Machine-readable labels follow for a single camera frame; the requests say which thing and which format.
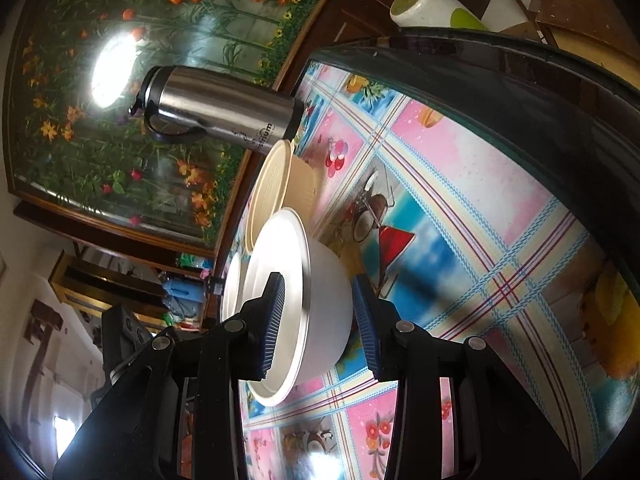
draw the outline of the table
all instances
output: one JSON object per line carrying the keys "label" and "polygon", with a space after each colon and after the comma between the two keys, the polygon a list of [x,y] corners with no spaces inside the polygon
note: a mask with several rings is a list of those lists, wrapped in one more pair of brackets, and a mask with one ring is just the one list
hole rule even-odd
{"label": "table", "polygon": [[[597,243],[532,176],[425,104],[318,63],[298,96],[307,111],[296,153],[318,175],[308,234],[350,274],[365,270],[403,319],[438,337],[484,337],[586,474],[630,414],[640,362],[640,333],[624,321],[640,326],[640,308],[630,294],[610,297],[616,271]],[[231,255],[247,259],[245,225],[246,214]],[[612,356],[621,338],[625,351]],[[335,367],[281,405],[240,391],[252,479],[384,477],[396,384],[373,379],[355,328]],[[445,477],[446,379],[441,392]]]}

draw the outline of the wooden furniture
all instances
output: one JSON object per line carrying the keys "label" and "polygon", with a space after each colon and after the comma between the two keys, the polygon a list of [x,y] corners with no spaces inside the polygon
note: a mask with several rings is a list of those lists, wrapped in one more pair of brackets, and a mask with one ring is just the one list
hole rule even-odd
{"label": "wooden furniture", "polygon": [[116,304],[124,304],[150,330],[166,327],[162,316],[168,309],[162,304],[166,295],[157,283],[140,280],[114,270],[60,253],[51,271],[49,285],[58,301],[92,316]]}
{"label": "wooden furniture", "polygon": [[542,0],[536,21],[554,46],[640,88],[640,44],[612,0]]}

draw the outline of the wooden frame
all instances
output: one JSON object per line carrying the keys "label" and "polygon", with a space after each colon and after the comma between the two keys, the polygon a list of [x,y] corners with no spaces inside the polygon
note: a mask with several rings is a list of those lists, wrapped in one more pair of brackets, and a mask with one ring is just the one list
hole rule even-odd
{"label": "wooden frame", "polygon": [[[20,45],[21,40],[24,39],[24,35],[27,33],[26,26],[28,24],[28,16],[30,16],[33,12],[36,12],[40,0],[26,0],[24,7],[20,12],[20,17],[18,19],[17,27],[12,38],[12,44],[10,47],[9,57],[7,66],[11,67],[19,58],[18,46]],[[11,106],[10,103],[10,89],[12,83],[14,82],[14,71],[7,71],[7,77],[4,82],[4,91],[2,97],[2,109],[8,110]],[[231,213],[232,206],[235,201],[236,193],[238,192],[238,187],[240,185],[240,180],[242,177],[242,173],[244,168],[247,166],[247,163],[250,158],[250,152],[247,150],[242,158],[240,163],[240,167],[238,169],[238,173],[236,174],[236,179],[231,189],[230,199],[226,205],[225,213],[223,216],[223,220],[220,224],[220,230],[216,237],[216,242],[212,248],[203,247],[200,245],[196,245],[193,243],[189,243],[187,241],[180,240],[172,240],[170,238],[164,238],[159,235],[153,234],[151,232],[145,232],[142,230],[136,230],[133,228],[129,228],[126,226],[121,226],[114,224],[105,219],[96,218],[91,216],[82,210],[74,210],[59,203],[52,202],[50,200],[46,200],[44,198],[44,194],[42,196],[38,195],[37,190],[33,190],[33,192],[29,192],[28,190],[21,189],[19,186],[16,186],[16,181],[14,178],[14,170],[12,166],[11,159],[11,149],[10,149],[10,139],[11,139],[11,131],[9,125],[9,117],[8,113],[4,112],[1,118],[2,125],[2,145],[4,149],[4,171],[7,180],[7,186],[10,193],[17,196],[18,198],[30,202],[40,208],[47,210],[52,213],[56,213],[58,215],[64,216],[66,218],[80,221],[84,224],[92,226],[94,228],[100,229],[107,233],[128,238],[130,240],[136,240],[145,244],[149,244],[152,246],[159,246],[167,250],[176,251],[177,253],[189,253],[195,254],[196,256],[204,256],[206,258],[215,258],[218,253],[218,248],[222,241],[222,233],[226,229],[226,222],[228,221]]]}
{"label": "wooden frame", "polygon": [[[84,283],[76,279],[74,274],[95,278],[97,283],[104,283],[105,287]],[[92,316],[101,317],[105,310],[125,303],[144,325],[156,330],[166,327],[166,323],[161,319],[168,311],[162,306],[161,301],[165,292],[157,283],[105,269],[71,254],[65,254],[65,251],[60,253],[48,281],[60,303],[69,304]],[[109,284],[130,291],[131,297],[126,298],[110,292],[107,290]],[[145,302],[142,298],[150,298],[151,301]]]}

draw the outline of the white bowl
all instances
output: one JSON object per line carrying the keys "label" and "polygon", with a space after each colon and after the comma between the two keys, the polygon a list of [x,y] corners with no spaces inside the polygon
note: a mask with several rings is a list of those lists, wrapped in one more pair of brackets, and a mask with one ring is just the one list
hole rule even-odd
{"label": "white bowl", "polygon": [[336,364],[347,344],[353,317],[351,285],[338,257],[307,238],[293,209],[265,223],[244,281],[244,301],[258,298],[271,272],[285,281],[285,300],[271,369],[249,389],[263,406],[282,402],[296,384]]}
{"label": "white bowl", "polygon": [[240,311],[242,307],[242,288],[244,287],[244,277],[249,266],[248,262],[243,262],[240,253],[234,254],[229,264],[229,272],[226,274],[225,292],[222,295],[222,319],[229,319],[233,314]]}
{"label": "white bowl", "polygon": [[249,204],[244,230],[244,246],[248,254],[265,222],[283,207],[292,208],[308,226],[316,200],[314,171],[293,153],[288,140],[276,142],[264,160]]}

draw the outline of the painted flowers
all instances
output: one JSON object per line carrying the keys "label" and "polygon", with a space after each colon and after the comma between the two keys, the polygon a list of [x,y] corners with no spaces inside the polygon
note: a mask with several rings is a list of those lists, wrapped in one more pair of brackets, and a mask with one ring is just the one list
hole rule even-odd
{"label": "painted flowers", "polygon": [[386,456],[388,448],[391,446],[391,430],[394,416],[389,414],[380,416],[376,412],[376,420],[370,420],[365,425],[366,443],[369,455],[372,457],[371,478],[383,479],[386,472]]}
{"label": "painted flowers", "polygon": [[51,121],[48,120],[42,123],[40,131],[42,132],[42,135],[44,137],[47,137],[49,139],[49,142],[55,139],[58,135],[58,128],[55,126],[55,124],[52,124]]}

